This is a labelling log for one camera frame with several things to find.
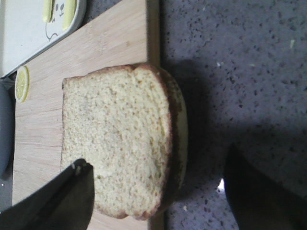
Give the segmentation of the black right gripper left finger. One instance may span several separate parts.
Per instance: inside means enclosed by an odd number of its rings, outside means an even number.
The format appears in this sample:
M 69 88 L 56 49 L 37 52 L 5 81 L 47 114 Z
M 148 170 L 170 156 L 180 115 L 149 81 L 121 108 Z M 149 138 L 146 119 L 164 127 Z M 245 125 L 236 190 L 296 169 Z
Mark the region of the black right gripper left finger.
M 85 230 L 94 209 L 94 169 L 78 159 L 0 214 L 2 230 Z

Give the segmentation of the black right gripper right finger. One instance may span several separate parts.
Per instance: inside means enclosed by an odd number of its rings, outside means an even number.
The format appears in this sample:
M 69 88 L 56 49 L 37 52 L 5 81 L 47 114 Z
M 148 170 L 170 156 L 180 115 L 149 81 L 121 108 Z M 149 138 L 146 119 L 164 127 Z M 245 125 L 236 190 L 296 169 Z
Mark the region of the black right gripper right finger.
M 307 228 L 307 201 L 256 169 L 235 145 L 225 159 L 224 187 L 240 230 Z

